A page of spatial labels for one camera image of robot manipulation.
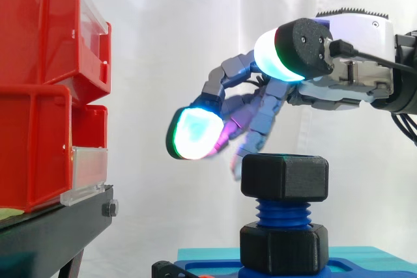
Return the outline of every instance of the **white fabric backdrop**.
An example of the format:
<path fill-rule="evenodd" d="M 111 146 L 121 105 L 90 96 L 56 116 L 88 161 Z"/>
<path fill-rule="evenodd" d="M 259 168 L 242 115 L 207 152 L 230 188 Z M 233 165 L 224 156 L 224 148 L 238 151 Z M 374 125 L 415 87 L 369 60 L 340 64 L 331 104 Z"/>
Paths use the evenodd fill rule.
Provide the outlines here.
<path fill-rule="evenodd" d="M 165 151 L 174 111 L 224 59 L 324 9 L 363 7 L 388 13 L 398 33 L 417 28 L 415 0 L 93 1 L 113 26 L 112 94 L 99 103 L 109 109 L 108 182 L 120 213 L 86 248 L 81 278 L 150 277 L 151 264 L 175 260 L 178 248 L 238 246 L 240 227 L 255 220 L 255 201 L 229 174 L 238 143 L 203 161 Z M 330 245 L 374 245 L 417 262 L 417 149 L 389 114 L 286 105 L 264 151 L 330 162 L 329 198 L 312 207 Z"/>

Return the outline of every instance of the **blue threaded bolt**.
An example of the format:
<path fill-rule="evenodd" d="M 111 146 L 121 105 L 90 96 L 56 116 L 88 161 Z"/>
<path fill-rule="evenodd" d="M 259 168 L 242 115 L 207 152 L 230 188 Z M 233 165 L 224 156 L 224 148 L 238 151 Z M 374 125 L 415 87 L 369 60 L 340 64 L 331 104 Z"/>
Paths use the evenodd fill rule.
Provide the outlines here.
<path fill-rule="evenodd" d="M 285 228 L 296 230 L 308 230 L 311 219 L 308 217 L 311 212 L 307 210 L 310 206 L 307 202 L 280 202 L 257 199 L 259 205 L 256 207 L 259 213 L 257 224 L 269 228 Z"/>

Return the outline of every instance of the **screw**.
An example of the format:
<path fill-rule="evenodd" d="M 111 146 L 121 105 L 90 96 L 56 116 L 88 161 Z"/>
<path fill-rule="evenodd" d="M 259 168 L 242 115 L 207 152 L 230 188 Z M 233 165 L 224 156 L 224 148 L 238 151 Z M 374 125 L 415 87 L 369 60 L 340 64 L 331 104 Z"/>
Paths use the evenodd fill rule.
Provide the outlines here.
<path fill-rule="evenodd" d="M 116 217 L 117 213 L 119 213 L 119 202 L 118 202 L 118 200 L 111 199 L 107 203 L 107 216 L 108 217 Z"/>

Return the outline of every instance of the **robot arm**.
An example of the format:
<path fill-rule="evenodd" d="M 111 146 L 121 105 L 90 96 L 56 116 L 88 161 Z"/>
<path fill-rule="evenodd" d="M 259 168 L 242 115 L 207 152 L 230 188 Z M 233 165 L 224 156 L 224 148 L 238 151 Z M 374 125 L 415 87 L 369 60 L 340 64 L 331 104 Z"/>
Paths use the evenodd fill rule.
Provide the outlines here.
<path fill-rule="evenodd" d="M 262 149 L 285 101 L 317 109 L 340 110 L 369 102 L 392 112 L 407 137 L 415 141 L 417 114 L 417 33 L 394 36 L 387 16 L 341 9 L 299 19 L 266 32 L 247 55 L 214 69 L 201 95 L 177 111 L 167 135 L 174 158 L 199 159 L 221 151 L 230 139 L 247 132 L 232 162 Z M 225 89 L 247 82 L 254 94 L 225 99 Z"/>

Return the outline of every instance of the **red plastic drawer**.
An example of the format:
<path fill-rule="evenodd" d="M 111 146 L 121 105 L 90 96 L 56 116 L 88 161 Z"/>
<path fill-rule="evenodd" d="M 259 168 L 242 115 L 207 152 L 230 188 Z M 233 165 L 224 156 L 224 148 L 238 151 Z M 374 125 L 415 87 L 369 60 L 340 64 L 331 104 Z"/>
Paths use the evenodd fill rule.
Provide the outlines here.
<path fill-rule="evenodd" d="M 69 90 L 0 87 L 0 112 L 0 207 L 28 212 L 69 190 Z"/>
<path fill-rule="evenodd" d="M 0 0 L 0 8 L 0 84 L 65 85 L 75 104 L 109 94 L 111 27 L 90 0 Z"/>
<path fill-rule="evenodd" d="M 72 107 L 64 86 L 19 85 L 0 86 L 0 112 L 0 208 L 30 212 L 59 196 L 71 205 L 104 190 L 106 107 Z"/>

